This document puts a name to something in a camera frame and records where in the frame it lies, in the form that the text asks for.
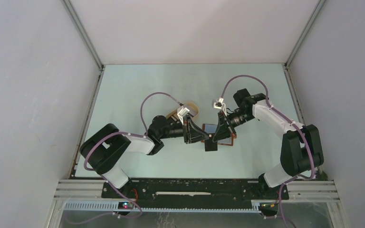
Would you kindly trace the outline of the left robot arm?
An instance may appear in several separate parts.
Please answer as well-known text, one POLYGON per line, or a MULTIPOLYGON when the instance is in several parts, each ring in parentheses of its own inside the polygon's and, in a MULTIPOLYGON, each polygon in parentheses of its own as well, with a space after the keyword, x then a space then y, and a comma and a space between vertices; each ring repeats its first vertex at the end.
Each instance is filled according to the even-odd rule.
POLYGON ((155 155, 163 147, 163 139, 182 137, 186 144, 197 143, 211 138, 211 134, 197 126, 187 114, 182 120, 158 115, 153 118, 146 135, 121 132, 109 123, 86 140, 79 152, 84 157, 84 167, 95 171, 113 185, 113 192, 120 198, 131 192, 130 178, 117 165, 127 153, 137 152, 155 155))

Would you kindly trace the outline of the brown leather card holder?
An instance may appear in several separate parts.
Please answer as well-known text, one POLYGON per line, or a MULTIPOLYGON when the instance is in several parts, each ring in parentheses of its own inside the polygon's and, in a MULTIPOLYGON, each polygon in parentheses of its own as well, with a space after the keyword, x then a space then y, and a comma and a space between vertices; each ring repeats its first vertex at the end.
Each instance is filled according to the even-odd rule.
MULTIPOLYGON (((216 132, 217 125, 215 124, 203 124, 202 129, 207 132, 214 134, 216 132)), ((233 146, 234 144, 234 138, 226 138, 223 140, 218 141, 218 145, 225 145, 225 146, 233 146)))

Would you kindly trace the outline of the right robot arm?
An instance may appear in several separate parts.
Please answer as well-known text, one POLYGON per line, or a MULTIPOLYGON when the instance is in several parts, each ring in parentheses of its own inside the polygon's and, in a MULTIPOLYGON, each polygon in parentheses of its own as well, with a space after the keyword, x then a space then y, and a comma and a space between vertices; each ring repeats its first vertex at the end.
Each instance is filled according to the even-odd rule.
POLYGON ((236 127, 253 119, 271 127, 282 140, 278 165, 259 176, 257 191, 262 198, 271 198, 278 185, 305 171, 314 171, 324 163, 320 134, 316 126, 290 120, 275 109, 263 93, 251 95, 247 89, 241 89, 233 98, 238 107, 230 114, 227 113, 222 97, 213 101, 213 108, 219 110, 213 141, 235 137, 236 127))

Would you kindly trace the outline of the black credit card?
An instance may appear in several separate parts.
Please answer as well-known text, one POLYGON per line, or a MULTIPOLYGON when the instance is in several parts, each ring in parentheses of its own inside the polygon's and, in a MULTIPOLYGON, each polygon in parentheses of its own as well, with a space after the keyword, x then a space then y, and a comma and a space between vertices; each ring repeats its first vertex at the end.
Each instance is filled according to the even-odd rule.
POLYGON ((215 152, 218 150, 218 143, 211 139, 204 141, 204 149, 206 152, 215 152))

